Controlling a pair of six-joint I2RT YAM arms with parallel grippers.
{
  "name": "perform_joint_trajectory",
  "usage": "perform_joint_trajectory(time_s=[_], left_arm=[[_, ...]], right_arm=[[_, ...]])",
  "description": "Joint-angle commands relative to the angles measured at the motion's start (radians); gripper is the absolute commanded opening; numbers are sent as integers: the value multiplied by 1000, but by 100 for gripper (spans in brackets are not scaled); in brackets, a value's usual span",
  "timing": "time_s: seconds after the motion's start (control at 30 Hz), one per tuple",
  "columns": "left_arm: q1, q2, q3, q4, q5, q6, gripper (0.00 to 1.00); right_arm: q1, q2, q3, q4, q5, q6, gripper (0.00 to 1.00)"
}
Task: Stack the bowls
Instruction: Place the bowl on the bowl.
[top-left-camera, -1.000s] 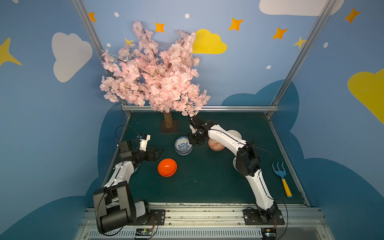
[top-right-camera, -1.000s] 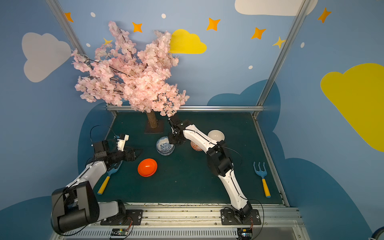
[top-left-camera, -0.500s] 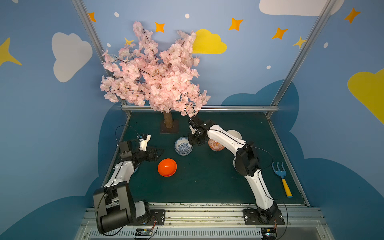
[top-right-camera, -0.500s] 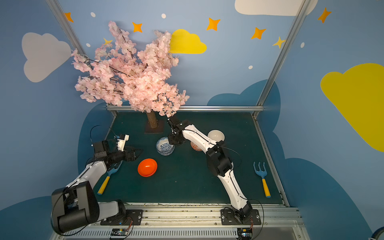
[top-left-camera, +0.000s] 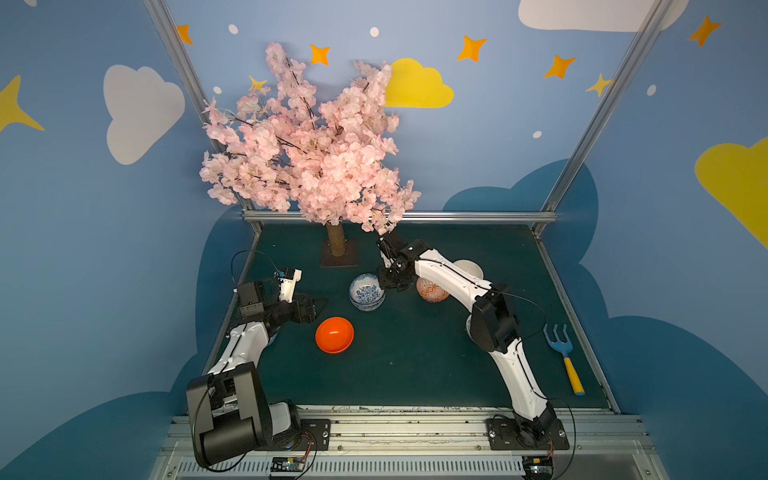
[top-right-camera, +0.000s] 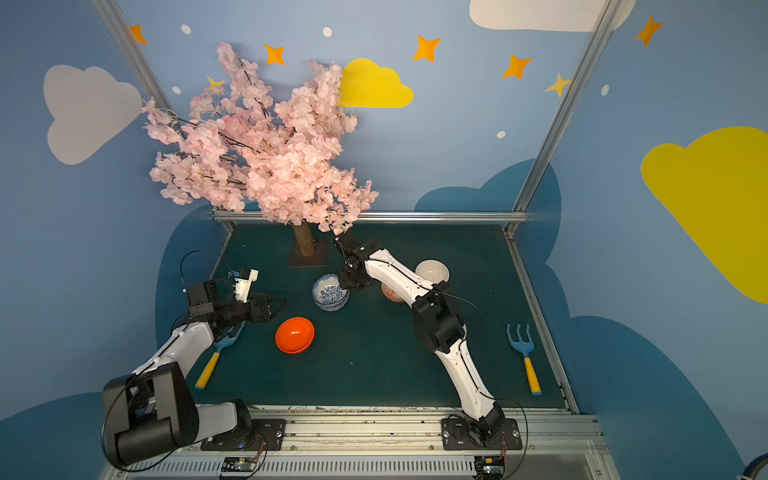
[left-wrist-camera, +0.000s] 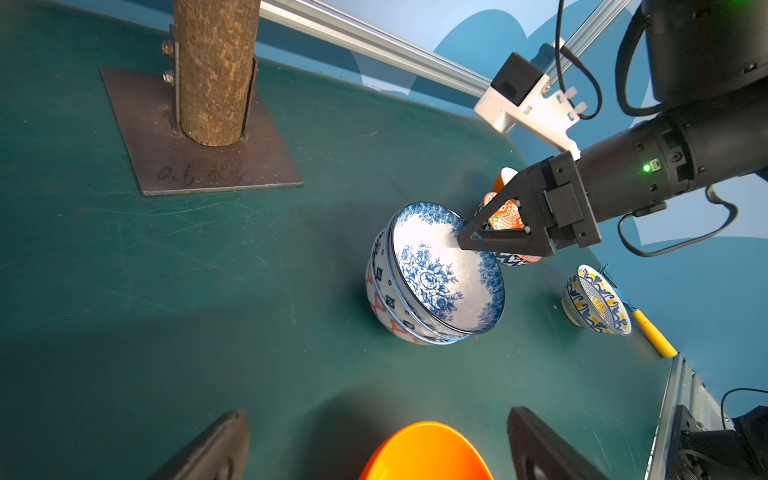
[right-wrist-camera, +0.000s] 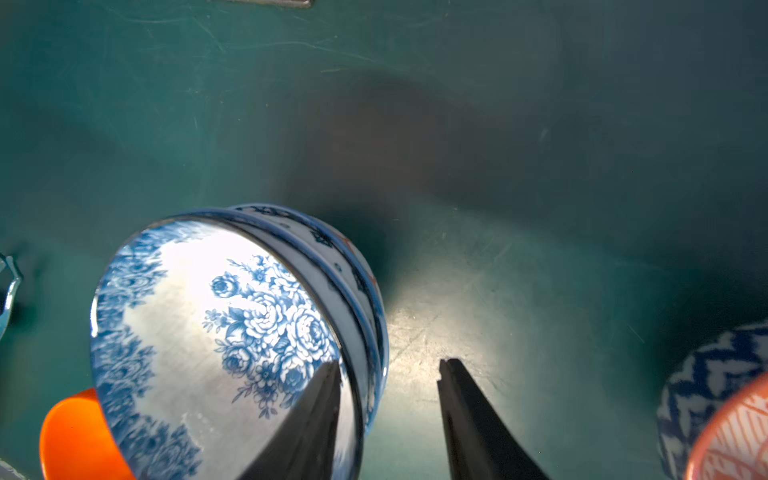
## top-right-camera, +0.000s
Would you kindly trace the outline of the dark blue patterned bowl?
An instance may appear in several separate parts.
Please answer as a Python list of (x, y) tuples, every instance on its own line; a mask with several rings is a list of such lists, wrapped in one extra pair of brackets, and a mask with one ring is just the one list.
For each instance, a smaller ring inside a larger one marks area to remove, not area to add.
[(348, 299), (349, 299), (349, 297), (346, 296), (346, 297), (343, 297), (343, 298), (341, 298), (341, 299), (339, 299), (337, 301), (323, 302), (323, 301), (315, 300), (314, 303), (315, 303), (315, 305), (318, 308), (320, 308), (323, 311), (335, 312), (335, 311), (338, 311), (338, 310), (342, 309), (347, 304)]

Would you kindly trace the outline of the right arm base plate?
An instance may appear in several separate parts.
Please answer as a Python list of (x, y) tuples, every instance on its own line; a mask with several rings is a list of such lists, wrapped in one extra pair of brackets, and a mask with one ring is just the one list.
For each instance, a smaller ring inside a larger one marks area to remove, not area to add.
[(466, 418), (451, 414), (440, 420), (440, 435), (446, 451), (521, 451), (524, 446), (523, 434), (514, 419), (506, 419), (495, 434), (483, 436)]

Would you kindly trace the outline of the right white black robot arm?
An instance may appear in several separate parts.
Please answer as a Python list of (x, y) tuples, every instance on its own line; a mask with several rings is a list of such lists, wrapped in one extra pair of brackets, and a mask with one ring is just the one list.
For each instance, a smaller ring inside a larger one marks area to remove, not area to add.
[(410, 307), (415, 335), (446, 369), (470, 432), (479, 442), (491, 440), (506, 417), (474, 364), (467, 343), (468, 330), (449, 284), (419, 276), (379, 243), (361, 242), (350, 230), (337, 235), (334, 244), (343, 257), (338, 271), (340, 286), (361, 290), (376, 280)]

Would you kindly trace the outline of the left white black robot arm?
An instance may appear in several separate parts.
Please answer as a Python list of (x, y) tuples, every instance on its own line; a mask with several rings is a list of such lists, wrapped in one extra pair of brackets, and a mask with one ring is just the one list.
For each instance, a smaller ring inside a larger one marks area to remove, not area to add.
[(186, 287), (184, 322), (149, 360), (104, 386), (101, 448), (112, 467), (138, 472), (140, 462), (194, 444), (209, 450), (263, 446), (243, 401), (199, 406), (187, 382), (211, 346), (235, 339), (248, 323), (269, 322), (285, 307), (285, 299), (253, 293), (250, 286), (236, 279), (230, 298), (221, 298), (213, 281)]

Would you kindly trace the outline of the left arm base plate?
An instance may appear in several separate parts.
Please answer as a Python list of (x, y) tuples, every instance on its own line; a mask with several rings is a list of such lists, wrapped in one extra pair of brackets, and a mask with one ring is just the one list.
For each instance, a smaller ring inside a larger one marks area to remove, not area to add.
[(202, 451), (280, 451), (286, 434), (284, 419), (252, 419), (250, 427), (238, 426), (234, 431), (204, 440)]

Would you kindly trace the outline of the red patterned bowl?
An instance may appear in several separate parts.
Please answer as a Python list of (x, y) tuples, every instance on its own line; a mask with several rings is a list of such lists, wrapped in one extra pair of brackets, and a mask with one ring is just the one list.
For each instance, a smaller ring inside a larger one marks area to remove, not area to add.
[(388, 285), (382, 283), (381, 284), (381, 291), (384, 297), (394, 303), (402, 303), (403, 299)]

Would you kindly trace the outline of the light blue patterned bowl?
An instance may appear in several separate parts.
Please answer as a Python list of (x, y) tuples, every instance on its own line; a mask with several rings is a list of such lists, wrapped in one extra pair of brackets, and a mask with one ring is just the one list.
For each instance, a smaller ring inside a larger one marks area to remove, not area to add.
[(349, 297), (349, 292), (347, 290), (335, 286), (327, 286), (313, 292), (314, 301), (332, 302), (346, 296)]

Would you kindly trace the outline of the blue white floral bowl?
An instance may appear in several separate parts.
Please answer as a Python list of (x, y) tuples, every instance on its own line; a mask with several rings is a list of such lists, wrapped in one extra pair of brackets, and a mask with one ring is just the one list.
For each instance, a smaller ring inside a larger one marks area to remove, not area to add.
[(349, 292), (341, 288), (336, 274), (326, 274), (314, 283), (312, 297), (319, 308), (331, 311), (343, 307)]

